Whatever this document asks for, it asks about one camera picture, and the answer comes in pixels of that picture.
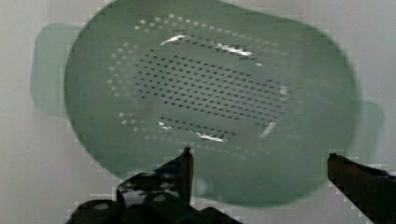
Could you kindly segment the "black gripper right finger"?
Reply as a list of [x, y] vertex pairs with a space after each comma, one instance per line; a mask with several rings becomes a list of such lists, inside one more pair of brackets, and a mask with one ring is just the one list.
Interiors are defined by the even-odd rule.
[[374, 224], [395, 224], [395, 176], [331, 153], [328, 179]]

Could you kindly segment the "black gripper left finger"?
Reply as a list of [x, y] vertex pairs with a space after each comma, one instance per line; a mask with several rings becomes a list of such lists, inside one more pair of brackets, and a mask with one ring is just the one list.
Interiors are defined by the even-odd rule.
[[116, 199], [82, 203], [65, 224], [242, 224], [214, 207], [191, 206], [193, 156], [183, 152], [118, 185]]

